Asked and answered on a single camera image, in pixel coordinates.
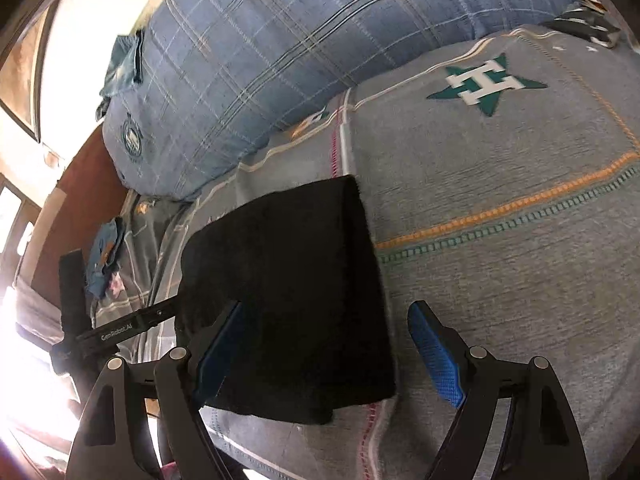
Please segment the black pant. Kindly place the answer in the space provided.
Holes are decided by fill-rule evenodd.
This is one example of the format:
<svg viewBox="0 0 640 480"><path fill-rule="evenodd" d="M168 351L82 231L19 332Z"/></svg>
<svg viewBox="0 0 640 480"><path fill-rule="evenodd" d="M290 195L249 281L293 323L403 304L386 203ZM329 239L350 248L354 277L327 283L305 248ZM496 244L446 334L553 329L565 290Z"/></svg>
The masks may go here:
<svg viewBox="0 0 640 480"><path fill-rule="evenodd" d="M384 292L355 178L252 200L194 233L180 266L179 344L241 308L224 355L198 364L201 404L323 425L339 408L394 396Z"/></svg>

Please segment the small blue cloth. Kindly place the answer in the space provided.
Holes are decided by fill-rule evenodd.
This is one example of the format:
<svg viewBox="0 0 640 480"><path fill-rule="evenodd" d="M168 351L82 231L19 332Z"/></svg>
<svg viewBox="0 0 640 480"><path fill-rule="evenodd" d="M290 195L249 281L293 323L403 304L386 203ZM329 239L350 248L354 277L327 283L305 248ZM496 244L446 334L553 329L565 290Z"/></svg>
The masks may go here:
<svg viewBox="0 0 640 480"><path fill-rule="evenodd" d="M124 236L125 222L122 217L114 217L102 224L96 233L85 272L86 291L96 299L105 296Z"/></svg>

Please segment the brown wooden headboard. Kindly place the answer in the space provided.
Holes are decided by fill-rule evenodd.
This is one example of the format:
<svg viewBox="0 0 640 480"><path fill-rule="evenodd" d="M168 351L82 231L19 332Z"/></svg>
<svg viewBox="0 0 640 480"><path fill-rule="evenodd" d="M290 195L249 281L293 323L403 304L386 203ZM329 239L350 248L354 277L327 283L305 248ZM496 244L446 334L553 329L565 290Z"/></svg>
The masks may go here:
<svg viewBox="0 0 640 480"><path fill-rule="evenodd" d="M76 249L88 256L100 225L120 213L126 195L107 153L102 128L96 127L44 202L20 277L58 307L58 260Z"/></svg>

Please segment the grey patterned bedsheet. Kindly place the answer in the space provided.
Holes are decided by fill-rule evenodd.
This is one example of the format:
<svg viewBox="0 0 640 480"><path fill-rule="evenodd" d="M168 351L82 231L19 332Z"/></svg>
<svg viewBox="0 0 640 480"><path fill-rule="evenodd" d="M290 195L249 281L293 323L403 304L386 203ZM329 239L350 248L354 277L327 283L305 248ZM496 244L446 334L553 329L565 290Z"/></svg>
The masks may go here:
<svg viewBox="0 0 640 480"><path fill-rule="evenodd" d="M414 300L499 359L547 358L604 479L639 434L639 58L538 27L372 78L273 136L190 205L130 194L105 324L174 296L186 241L250 200L353 174L397 356L393 400L326 426L208 408L273 479L421 479L454 417L407 330Z"/></svg>

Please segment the blue plaid pillow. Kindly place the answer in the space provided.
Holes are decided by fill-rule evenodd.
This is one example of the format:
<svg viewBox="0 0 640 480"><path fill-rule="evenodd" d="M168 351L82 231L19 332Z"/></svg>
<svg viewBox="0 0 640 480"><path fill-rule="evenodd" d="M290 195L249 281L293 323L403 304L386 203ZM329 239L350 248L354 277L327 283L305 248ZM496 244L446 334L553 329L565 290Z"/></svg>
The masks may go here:
<svg viewBox="0 0 640 480"><path fill-rule="evenodd" d="M573 2L163 0L114 43L103 141L126 188L185 200L344 90Z"/></svg>

